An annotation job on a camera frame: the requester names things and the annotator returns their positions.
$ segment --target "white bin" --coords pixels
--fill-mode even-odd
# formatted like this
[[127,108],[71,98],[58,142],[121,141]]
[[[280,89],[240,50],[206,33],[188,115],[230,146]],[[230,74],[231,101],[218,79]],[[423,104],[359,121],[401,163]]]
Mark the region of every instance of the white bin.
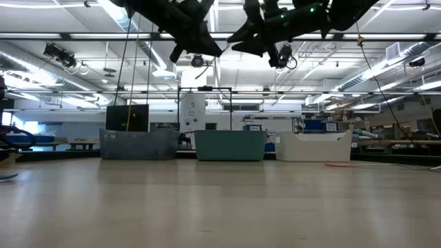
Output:
[[276,134],[276,157],[289,162],[349,162],[352,131],[337,134]]

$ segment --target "fluorescent light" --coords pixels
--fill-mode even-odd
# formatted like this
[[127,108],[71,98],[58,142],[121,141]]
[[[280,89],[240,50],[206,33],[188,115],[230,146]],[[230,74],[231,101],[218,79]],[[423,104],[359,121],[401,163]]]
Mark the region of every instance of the fluorescent light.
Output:
[[0,33],[2,39],[61,39],[60,34]]
[[171,34],[159,34],[160,38],[163,39],[171,39],[173,36]]
[[353,110],[362,110],[362,109],[365,109],[365,108],[368,108],[368,107],[372,107],[372,106],[374,106],[375,104],[376,104],[376,103],[359,104],[359,105],[353,106],[352,109],[353,109]]
[[168,77],[168,78],[173,78],[173,79],[176,78],[176,73],[169,72],[167,70],[162,70],[162,69],[156,70],[152,74],[155,77],[162,77],[162,78]]
[[25,98],[25,99],[29,99],[29,100],[33,100],[33,101],[38,101],[39,99],[33,95],[27,94],[27,93],[20,93],[20,94],[15,94],[15,93],[8,93],[9,95],[12,96],[18,96],[21,98]]
[[[127,33],[120,34],[70,34],[72,39],[126,39]],[[150,34],[138,34],[131,33],[128,36],[129,39],[149,39]]]
[[[333,37],[334,37],[333,34],[327,34],[325,38],[332,39]],[[294,39],[321,39],[321,38],[322,38],[321,34],[303,34],[295,37]]]
[[74,98],[64,98],[63,102],[69,103],[70,105],[75,105],[78,107],[96,107],[96,105],[93,103],[89,103],[87,101],[83,101],[80,99],[74,99]]
[[[365,39],[422,39],[427,34],[361,34]],[[357,39],[358,34],[345,34],[343,39]]]
[[388,99],[387,101],[382,102],[381,104],[393,103],[394,101],[403,99],[403,96],[395,97],[394,99]]
[[436,87],[440,87],[441,86],[441,81],[436,81],[436,82],[432,82],[432,83],[426,83],[424,85],[415,87],[413,89],[414,92],[419,92],[419,91],[423,91],[423,90],[430,90]]
[[333,105],[330,105],[329,107],[326,107],[326,109],[333,110],[333,109],[336,109],[337,107],[338,107],[338,104],[333,104]]
[[393,88],[393,87],[395,87],[397,85],[398,85],[397,83],[389,83],[389,84],[383,85],[380,89],[377,89],[376,92],[379,92],[380,90],[381,91],[385,91],[385,90]]
[[213,39],[226,39],[229,38],[232,33],[210,33]]

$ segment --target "rope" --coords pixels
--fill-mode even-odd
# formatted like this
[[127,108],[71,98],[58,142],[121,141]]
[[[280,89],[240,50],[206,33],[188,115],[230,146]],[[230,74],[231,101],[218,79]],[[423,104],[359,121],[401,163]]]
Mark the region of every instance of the rope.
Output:
[[136,60],[138,59],[138,39],[139,39],[139,32],[141,31],[141,15],[139,15],[138,20],[138,34],[136,35],[136,48],[135,48],[135,63],[133,67],[133,74],[132,74],[132,88],[130,89],[130,102],[129,102],[129,111],[127,116],[127,126],[125,127],[125,131],[129,131],[129,125],[130,125],[130,116],[132,115],[132,96],[133,96],[133,86],[135,82],[135,72],[136,72]]

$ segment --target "ceiling beam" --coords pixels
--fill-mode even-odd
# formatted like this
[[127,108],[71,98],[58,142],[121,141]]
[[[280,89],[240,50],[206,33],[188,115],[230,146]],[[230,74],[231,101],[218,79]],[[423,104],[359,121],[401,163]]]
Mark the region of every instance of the ceiling beam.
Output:
[[[226,41],[233,33],[231,32],[210,32],[215,41]],[[361,33],[364,42],[419,42],[419,41],[441,41],[439,33],[384,33],[365,32]],[[136,34],[123,32],[0,32],[0,40],[5,41],[136,41]],[[324,39],[320,33],[310,33],[294,37],[293,41],[348,41],[356,42],[356,32],[330,32]],[[140,32],[139,41],[175,41],[170,34],[158,32]]]

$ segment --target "plastic storage tub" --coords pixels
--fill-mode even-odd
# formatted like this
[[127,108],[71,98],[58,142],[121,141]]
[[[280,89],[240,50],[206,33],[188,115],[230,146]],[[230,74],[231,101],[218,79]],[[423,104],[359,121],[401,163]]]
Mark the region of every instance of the plastic storage tub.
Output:
[[170,160],[176,158],[179,132],[159,129],[155,132],[99,130],[102,159]]
[[263,131],[195,131],[196,155],[200,161],[262,161],[266,134]]
[[276,158],[289,162],[349,162],[352,132],[337,134],[276,134]]

